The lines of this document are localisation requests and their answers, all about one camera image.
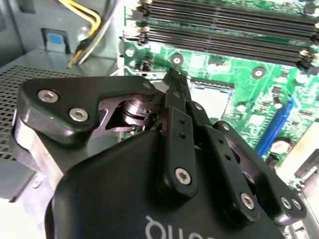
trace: perforated metal panel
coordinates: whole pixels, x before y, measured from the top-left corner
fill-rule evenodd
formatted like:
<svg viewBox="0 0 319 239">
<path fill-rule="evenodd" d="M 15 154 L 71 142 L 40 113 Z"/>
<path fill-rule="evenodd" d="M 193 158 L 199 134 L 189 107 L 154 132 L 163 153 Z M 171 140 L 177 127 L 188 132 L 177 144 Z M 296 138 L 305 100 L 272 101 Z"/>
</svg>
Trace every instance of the perforated metal panel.
<svg viewBox="0 0 319 239">
<path fill-rule="evenodd" d="M 19 86 L 32 78 L 79 77 L 80 75 L 13 66 L 0 74 L 0 160 L 14 160 L 8 148 L 9 134 Z"/>
</svg>

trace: computer motherboard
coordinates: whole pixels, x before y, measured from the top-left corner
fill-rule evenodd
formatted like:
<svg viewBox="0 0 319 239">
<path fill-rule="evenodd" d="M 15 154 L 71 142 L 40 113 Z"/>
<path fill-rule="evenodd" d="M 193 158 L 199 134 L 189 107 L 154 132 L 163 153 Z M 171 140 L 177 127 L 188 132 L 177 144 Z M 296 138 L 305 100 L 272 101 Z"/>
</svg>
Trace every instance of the computer motherboard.
<svg viewBox="0 0 319 239">
<path fill-rule="evenodd" d="M 125 65 L 187 75 L 211 121 L 277 167 L 319 118 L 317 16 L 311 0 L 127 0 Z"/>
</svg>

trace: green circuit board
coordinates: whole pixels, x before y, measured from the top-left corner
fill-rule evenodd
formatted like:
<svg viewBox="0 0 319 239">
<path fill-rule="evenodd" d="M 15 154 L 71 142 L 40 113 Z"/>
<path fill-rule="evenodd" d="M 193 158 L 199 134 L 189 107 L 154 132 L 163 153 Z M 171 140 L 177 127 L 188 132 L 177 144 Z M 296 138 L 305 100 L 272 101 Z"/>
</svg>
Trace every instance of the green circuit board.
<svg viewBox="0 0 319 239">
<path fill-rule="evenodd" d="M 301 14 L 306 4 L 302 1 L 263 0 L 202 0 L 198 2 L 232 4 L 291 14 Z M 126 24 L 132 25 L 130 10 L 126 10 Z M 177 49 L 158 43 L 138 46 L 135 42 L 125 42 L 125 52 L 127 50 L 132 54 L 124 55 L 125 65 L 131 69 L 148 57 L 151 71 L 167 71 L 175 68 L 192 80 L 231 86 L 233 90 L 229 92 L 222 116 L 219 119 L 211 118 L 211 121 L 222 119 L 229 122 L 252 148 L 256 147 L 278 111 L 274 98 L 278 98 L 285 105 L 292 96 L 296 105 L 278 135 L 278 137 L 289 138 L 291 147 L 288 152 L 278 155 L 280 163 L 307 132 L 314 120 L 319 118 L 319 76 L 306 75 L 296 67 Z M 172 64 L 171 58 L 176 54 L 183 56 L 183 64 L 180 66 Z M 222 64 L 210 67 L 212 60 L 220 61 Z M 265 73 L 258 79 L 255 71 L 260 68 L 265 69 Z M 149 79 L 162 77 L 161 74 L 147 76 Z M 205 105 L 206 111 L 207 107 L 214 109 L 219 104 L 218 96 L 212 98 L 209 106 Z"/>
</svg>

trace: blue pcie slot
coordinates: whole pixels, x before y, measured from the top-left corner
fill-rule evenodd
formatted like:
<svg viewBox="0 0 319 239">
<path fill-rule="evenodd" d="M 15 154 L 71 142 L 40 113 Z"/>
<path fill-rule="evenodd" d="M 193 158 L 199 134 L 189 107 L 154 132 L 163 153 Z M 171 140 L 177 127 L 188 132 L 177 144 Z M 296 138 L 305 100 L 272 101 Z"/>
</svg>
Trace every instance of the blue pcie slot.
<svg viewBox="0 0 319 239">
<path fill-rule="evenodd" d="M 257 144 L 255 151 L 259 156 L 264 156 L 270 149 L 273 142 L 278 137 L 284 124 L 291 113 L 291 110 L 295 106 L 296 102 L 292 96 L 290 96 L 289 102 L 277 111 L 273 120 L 270 122 L 268 128 L 266 129 L 264 135 L 261 137 L 259 143 Z"/>
</svg>

